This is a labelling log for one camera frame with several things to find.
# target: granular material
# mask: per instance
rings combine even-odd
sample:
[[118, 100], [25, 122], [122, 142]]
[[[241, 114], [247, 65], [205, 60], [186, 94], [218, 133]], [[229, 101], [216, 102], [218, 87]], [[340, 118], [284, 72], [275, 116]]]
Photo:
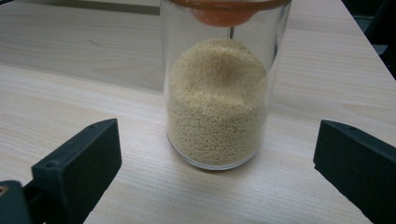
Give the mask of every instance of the granular material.
[[175, 62], [168, 92], [167, 134], [190, 160], [225, 166], [260, 147], [266, 117], [266, 71], [242, 44], [207, 39]]

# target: table surface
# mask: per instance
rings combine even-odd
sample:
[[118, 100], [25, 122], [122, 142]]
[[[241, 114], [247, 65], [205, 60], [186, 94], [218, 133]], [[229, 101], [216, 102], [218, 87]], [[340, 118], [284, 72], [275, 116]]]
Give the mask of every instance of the table surface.
[[86, 223], [370, 223], [314, 169], [322, 119], [396, 145], [396, 82], [340, 0], [293, 0], [264, 143], [206, 172], [165, 135], [157, 15], [0, 6], [0, 180], [117, 118], [123, 165]]

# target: black plastic part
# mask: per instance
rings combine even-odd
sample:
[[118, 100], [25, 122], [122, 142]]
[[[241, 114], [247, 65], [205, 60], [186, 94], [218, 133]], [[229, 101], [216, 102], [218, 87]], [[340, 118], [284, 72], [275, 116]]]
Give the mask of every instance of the black plastic part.
[[34, 188], [27, 189], [43, 195], [45, 208], [31, 209], [32, 216], [47, 224], [83, 223], [120, 167], [117, 120], [90, 125], [32, 167]]
[[17, 181], [0, 182], [0, 223], [31, 224], [22, 186]]
[[323, 120], [315, 169], [374, 223], [396, 223], [396, 148], [354, 127]]

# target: orange object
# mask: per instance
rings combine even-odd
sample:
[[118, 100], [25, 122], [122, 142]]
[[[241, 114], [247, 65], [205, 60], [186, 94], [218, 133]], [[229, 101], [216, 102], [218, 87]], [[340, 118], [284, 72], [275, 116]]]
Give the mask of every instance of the orange object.
[[206, 25], [234, 27], [261, 10], [286, 5], [290, 0], [169, 0], [179, 6], [191, 8], [194, 18]]

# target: glass jar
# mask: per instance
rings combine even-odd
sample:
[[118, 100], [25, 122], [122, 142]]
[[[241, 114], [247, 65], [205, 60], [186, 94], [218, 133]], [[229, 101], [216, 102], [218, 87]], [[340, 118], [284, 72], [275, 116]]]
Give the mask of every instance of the glass jar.
[[187, 162], [234, 168], [262, 144], [290, 0], [162, 0], [166, 132]]

